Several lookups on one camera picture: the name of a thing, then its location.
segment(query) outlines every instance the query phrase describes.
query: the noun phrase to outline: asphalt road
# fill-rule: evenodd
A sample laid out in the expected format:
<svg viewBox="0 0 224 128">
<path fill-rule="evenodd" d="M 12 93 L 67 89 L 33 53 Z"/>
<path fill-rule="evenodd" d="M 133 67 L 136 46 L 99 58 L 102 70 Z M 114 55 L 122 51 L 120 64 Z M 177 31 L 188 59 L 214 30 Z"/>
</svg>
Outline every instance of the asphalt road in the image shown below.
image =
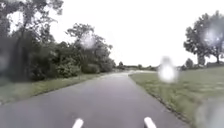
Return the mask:
<svg viewBox="0 0 224 128">
<path fill-rule="evenodd" d="M 0 128 L 144 128 L 149 116 L 157 128 L 188 128 L 137 86 L 127 73 L 94 80 L 0 107 Z"/>
</svg>

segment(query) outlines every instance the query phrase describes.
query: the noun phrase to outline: green grass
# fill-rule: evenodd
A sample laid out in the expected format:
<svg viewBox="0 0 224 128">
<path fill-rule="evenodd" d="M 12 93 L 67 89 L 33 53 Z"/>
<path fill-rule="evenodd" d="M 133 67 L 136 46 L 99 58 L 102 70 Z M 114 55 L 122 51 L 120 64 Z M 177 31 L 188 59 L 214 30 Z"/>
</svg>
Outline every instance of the green grass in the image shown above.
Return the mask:
<svg viewBox="0 0 224 128">
<path fill-rule="evenodd" d="M 132 74 L 130 77 L 166 107 L 196 127 L 197 108 L 208 98 L 224 95 L 224 68 L 181 72 L 175 84 L 161 82 L 157 74 Z"/>
<path fill-rule="evenodd" d="M 18 101 L 32 96 L 37 96 L 46 92 L 57 90 L 63 87 L 74 85 L 102 74 L 80 75 L 73 78 L 61 78 L 31 83 L 14 83 L 6 84 L 0 87 L 0 102 L 5 104 L 7 102 Z"/>
</svg>

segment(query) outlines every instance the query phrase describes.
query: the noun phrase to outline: bush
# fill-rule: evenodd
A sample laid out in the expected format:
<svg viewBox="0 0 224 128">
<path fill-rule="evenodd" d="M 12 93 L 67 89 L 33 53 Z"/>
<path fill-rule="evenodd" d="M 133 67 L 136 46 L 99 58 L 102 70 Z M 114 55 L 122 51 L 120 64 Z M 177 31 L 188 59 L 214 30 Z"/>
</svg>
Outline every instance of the bush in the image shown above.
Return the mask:
<svg viewBox="0 0 224 128">
<path fill-rule="evenodd" d="M 100 68 L 96 64 L 87 64 L 81 67 L 81 70 L 83 73 L 88 73 L 88 74 L 94 74 L 94 73 L 99 73 Z"/>
<path fill-rule="evenodd" d="M 187 61 L 186 61 L 186 67 L 188 69 L 191 69 L 191 68 L 193 68 L 193 66 L 194 66 L 193 61 L 190 58 L 188 58 Z"/>
<path fill-rule="evenodd" d="M 77 76 L 80 72 L 80 68 L 74 64 L 68 63 L 64 65 L 59 65 L 57 67 L 57 72 L 59 77 L 68 78 L 72 76 Z"/>
</svg>

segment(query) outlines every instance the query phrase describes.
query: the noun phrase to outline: tree trunk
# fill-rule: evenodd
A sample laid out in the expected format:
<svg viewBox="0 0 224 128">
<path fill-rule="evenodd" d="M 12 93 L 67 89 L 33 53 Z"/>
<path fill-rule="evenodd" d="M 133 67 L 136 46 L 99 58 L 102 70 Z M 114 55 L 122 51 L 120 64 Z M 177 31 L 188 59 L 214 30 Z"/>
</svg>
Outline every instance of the tree trunk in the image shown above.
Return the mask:
<svg viewBox="0 0 224 128">
<path fill-rule="evenodd" d="M 216 63 L 219 64 L 220 63 L 220 61 L 219 61 L 219 55 L 216 55 L 216 60 L 217 60 Z"/>
</svg>

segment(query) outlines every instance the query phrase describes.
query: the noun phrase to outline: sky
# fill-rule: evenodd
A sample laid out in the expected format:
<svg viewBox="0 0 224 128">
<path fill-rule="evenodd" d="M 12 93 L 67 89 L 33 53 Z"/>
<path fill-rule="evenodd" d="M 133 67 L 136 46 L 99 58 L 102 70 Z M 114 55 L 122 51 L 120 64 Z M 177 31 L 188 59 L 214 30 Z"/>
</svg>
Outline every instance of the sky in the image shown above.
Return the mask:
<svg viewBox="0 0 224 128">
<path fill-rule="evenodd" d="M 224 12 L 222 0 L 64 0 L 51 33 L 57 41 L 72 40 L 65 31 L 75 23 L 90 24 L 113 45 L 118 64 L 157 66 L 163 56 L 175 65 L 197 58 L 183 48 L 186 28 L 204 13 Z"/>
</svg>

